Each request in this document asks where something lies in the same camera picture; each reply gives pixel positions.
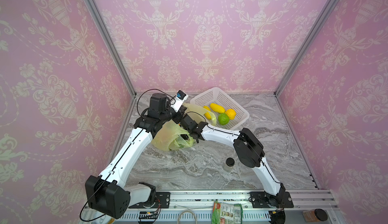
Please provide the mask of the yellow-green plastic bag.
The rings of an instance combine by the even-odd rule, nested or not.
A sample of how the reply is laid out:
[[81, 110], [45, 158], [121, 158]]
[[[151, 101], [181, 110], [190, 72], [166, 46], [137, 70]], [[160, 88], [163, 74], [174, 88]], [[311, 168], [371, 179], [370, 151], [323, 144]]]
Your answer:
[[[208, 112], [205, 108], [190, 103], [183, 103], [183, 106], [187, 108], [185, 113], [189, 113], [189, 116], [196, 123], [207, 122], [212, 126], [216, 125], [216, 116], [211, 112], [211, 110], [209, 114], [211, 115], [212, 120], [208, 120], [205, 117], [205, 113]], [[172, 151], [180, 150], [183, 148], [190, 148], [197, 142], [192, 136], [190, 136], [190, 142], [179, 142], [178, 137], [181, 134], [187, 134], [190, 136], [187, 130], [185, 130], [179, 124], [176, 124], [173, 120], [170, 120], [163, 125], [162, 129], [151, 141], [151, 144], [159, 150]]]

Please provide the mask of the long yellow mango fruit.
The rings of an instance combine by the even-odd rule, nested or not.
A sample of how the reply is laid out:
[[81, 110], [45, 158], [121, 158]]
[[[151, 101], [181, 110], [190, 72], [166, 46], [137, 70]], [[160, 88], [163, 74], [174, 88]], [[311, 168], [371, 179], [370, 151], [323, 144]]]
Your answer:
[[225, 113], [225, 109], [224, 107], [218, 105], [218, 104], [215, 104], [215, 103], [211, 103], [210, 104], [210, 108], [216, 112], [216, 113], [219, 113], [219, 114], [224, 114]]

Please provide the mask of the green fruit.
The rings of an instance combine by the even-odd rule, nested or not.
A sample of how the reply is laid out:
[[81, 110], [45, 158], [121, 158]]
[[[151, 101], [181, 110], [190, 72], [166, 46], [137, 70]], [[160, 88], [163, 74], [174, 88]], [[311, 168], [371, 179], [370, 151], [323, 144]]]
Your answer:
[[218, 123], [222, 126], [227, 125], [229, 123], [230, 119], [229, 116], [226, 113], [221, 113], [218, 116]]

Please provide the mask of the yellow lemon fruit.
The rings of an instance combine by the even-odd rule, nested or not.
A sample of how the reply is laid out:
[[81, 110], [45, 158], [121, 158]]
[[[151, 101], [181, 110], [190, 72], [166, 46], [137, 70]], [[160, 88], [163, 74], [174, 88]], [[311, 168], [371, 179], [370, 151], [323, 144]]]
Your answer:
[[225, 114], [229, 117], [230, 120], [234, 120], [236, 117], [236, 111], [234, 109], [226, 110]]

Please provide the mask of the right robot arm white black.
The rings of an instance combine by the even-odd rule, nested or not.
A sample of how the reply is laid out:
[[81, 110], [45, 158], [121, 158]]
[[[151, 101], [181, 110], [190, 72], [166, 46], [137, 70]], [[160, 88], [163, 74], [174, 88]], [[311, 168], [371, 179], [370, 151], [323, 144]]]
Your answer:
[[238, 160], [251, 168], [262, 183], [267, 203], [280, 208], [286, 206], [286, 189], [270, 168], [262, 143], [249, 129], [225, 130], [207, 122], [197, 123], [188, 114], [179, 120], [179, 124], [197, 141], [214, 141], [234, 148]]

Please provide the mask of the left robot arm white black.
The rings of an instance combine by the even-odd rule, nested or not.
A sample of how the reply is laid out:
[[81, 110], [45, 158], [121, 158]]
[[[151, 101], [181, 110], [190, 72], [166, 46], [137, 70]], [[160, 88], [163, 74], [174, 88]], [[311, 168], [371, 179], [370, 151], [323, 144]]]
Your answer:
[[86, 206], [97, 211], [98, 218], [109, 216], [121, 218], [126, 210], [139, 203], [151, 207], [157, 201], [156, 188], [140, 182], [129, 190], [124, 187], [138, 158], [151, 143], [163, 125], [182, 119], [183, 103], [187, 94], [179, 90], [172, 97], [156, 90], [147, 109], [139, 114], [131, 134], [111, 163], [96, 177], [90, 176], [85, 183]]

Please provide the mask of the white plastic perforated basket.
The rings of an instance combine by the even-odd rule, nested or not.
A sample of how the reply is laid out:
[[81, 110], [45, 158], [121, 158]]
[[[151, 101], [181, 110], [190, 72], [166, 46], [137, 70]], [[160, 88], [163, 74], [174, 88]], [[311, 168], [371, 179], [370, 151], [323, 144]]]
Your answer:
[[229, 123], [224, 126], [220, 125], [218, 122], [219, 114], [211, 111], [216, 116], [215, 126], [227, 130], [236, 130], [250, 117], [250, 114], [241, 105], [239, 105], [227, 93], [218, 87], [211, 88], [203, 93], [198, 94], [190, 100], [190, 103], [198, 106], [206, 105], [208, 107], [210, 107], [211, 103], [215, 103], [222, 106], [225, 110], [233, 109], [236, 112], [234, 120], [230, 120]]

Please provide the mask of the small jar black lid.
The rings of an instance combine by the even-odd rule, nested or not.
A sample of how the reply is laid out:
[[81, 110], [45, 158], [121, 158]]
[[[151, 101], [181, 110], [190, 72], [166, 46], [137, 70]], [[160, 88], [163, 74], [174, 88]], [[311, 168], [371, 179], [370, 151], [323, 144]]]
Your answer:
[[234, 165], [235, 165], [234, 159], [229, 157], [229, 158], [226, 159], [226, 161], [225, 161], [225, 163], [223, 165], [223, 169], [226, 172], [231, 172], [233, 170]]

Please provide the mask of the green snack packet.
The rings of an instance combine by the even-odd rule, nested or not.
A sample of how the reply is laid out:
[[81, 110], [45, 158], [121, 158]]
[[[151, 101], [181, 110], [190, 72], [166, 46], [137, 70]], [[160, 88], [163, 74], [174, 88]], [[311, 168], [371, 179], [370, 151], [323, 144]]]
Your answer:
[[241, 224], [242, 206], [215, 201], [211, 216], [212, 224]]

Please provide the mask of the brown jar black lid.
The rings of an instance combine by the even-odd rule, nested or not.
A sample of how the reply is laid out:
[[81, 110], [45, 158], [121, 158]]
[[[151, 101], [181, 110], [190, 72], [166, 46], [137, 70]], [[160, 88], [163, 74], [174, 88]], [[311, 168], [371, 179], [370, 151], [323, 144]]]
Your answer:
[[312, 209], [303, 211], [303, 217], [305, 222], [325, 222], [328, 220], [328, 215], [323, 209]]

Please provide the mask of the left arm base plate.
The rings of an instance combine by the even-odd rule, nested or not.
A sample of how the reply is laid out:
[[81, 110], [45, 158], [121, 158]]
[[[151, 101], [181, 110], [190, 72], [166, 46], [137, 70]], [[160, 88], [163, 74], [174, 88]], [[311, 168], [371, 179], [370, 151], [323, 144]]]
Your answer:
[[156, 209], [161, 207], [162, 209], [168, 209], [170, 207], [171, 192], [156, 192], [156, 200], [153, 204], [150, 203], [138, 203], [129, 206], [128, 209]]

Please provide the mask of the aluminium front rail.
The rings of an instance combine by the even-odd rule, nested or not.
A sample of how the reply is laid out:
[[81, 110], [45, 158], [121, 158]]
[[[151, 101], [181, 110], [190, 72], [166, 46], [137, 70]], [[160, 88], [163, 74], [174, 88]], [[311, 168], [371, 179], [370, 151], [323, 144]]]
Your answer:
[[262, 190], [165, 190], [171, 192], [170, 207], [162, 209], [127, 209], [119, 219], [98, 218], [97, 211], [87, 207], [82, 213], [82, 224], [211, 224], [215, 201], [240, 204], [242, 224], [308, 224], [303, 211], [323, 209], [325, 222], [315, 224], [344, 224], [345, 216], [328, 190], [290, 190], [294, 208], [253, 208], [248, 201], [250, 192]]

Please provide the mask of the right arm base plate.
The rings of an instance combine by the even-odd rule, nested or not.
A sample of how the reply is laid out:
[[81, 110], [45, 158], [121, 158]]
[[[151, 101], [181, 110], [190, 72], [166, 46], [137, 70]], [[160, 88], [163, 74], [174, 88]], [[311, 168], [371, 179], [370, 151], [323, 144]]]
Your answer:
[[294, 208], [293, 200], [289, 192], [278, 196], [267, 194], [264, 191], [250, 192], [248, 201], [253, 208]]

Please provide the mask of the aluminium corner post left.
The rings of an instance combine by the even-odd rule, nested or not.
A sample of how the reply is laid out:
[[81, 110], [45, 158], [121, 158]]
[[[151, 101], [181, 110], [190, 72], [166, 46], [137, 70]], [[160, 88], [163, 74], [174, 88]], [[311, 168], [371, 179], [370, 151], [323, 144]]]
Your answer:
[[128, 76], [128, 73], [126, 71], [126, 68], [124, 67], [124, 64], [120, 58], [120, 55], [118, 53], [118, 50], [116, 49], [114, 45], [114, 41], [112, 36], [110, 35], [107, 26], [105, 25], [105, 22], [103, 20], [103, 16], [95, 2], [95, 0], [84, 0], [86, 6], [89, 9], [89, 12], [96, 24], [96, 27], [98, 31], [100, 32], [100, 35], [107, 46], [107, 50], [112, 56], [112, 59], [124, 81], [125, 86], [127, 87], [130, 95], [132, 98], [136, 97], [136, 91], [134, 89], [134, 86]]

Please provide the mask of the aluminium corner post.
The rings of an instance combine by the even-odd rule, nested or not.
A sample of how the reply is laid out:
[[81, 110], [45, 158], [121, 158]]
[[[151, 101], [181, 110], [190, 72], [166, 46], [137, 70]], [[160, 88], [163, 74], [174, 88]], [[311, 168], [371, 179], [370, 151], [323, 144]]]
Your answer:
[[276, 99], [279, 99], [281, 93], [285, 89], [287, 83], [291, 79], [292, 75], [296, 71], [298, 64], [303, 59], [304, 55], [308, 52], [308, 49], [313, 44], [314, 40], [318, 36], [320, 30], [325, 25], [326, 21], [328, 20], [330, 14], [333, 12], [335, 6], [339, 0], [327, 0], [324, 7], [320, 11], [320, 13], [317, 16], [316, 21], [314, 22], [313, 26], [311, 27], [309, 33], [307, 34], [305, 40], [303, 41], [300, 49], [295, 55], [295, 58], [292, 60], [290, 66], [286, 70], [286, 73], [284, 74], [282, 80], [279, 83], [279, 86], [277, 87], [276, 91], [274, 92], [274, 96]]
[[112, 36], [110, 35], [107, 26], [105, 25], [105, 22], [103, 20], [103, 16], [95, 2], [95, 0], [84, 0], [86, 6], [89, 9], [89, 12], [96, 24], [96, 27], [98, 31], [100, 32], [100, 35], [107, 46], [107, 50], [112, 56], [112, 59], [124, 81], [125, 86], [127, 87], [130, 95], [132, 98], [136, 97], [136, 91], [134, 89], [134, 86], [128, 76], [128, 73], [126, 71], [126, 68], [124, 67], [124, 64], [120, 58], [120, 55], [118, 53], [118, 50], [116, 49], [114, 45], [114, 41]]

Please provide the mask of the aluminium corner post right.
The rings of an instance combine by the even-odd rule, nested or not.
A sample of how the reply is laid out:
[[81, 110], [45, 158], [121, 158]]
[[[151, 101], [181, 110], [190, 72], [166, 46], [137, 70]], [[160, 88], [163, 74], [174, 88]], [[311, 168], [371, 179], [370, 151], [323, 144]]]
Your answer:
[[286, 73], [284, 74], [282, 80], [279, 83], [279, 86], [277, 87], [276, 91], [274, 92], [274, 96], [276, 99], [279, 99], [281, 93], [285, 89], [287, 83], [291, 79], [292, 75], [296, 71], [298, 64], [303, 59], [304, 55], [308, 52], [308, 49], [313, 44], [314, 40], [318, 36], [320, 30], [325, 25], [326, 21], [328, 20], [330, 14], [333, 12], [335, 6], [339, 0], [327, 0], [324, 7], [320, 11], [320, 13], [317, 16], [316, 21], [314, 22], [313, 26], [311, 27], [309, 33], [307, 34], [305, 40], [303, 41], [300, 49], [295, 55], [295, 58], [292, 60], [290, 66], [286, 70]]

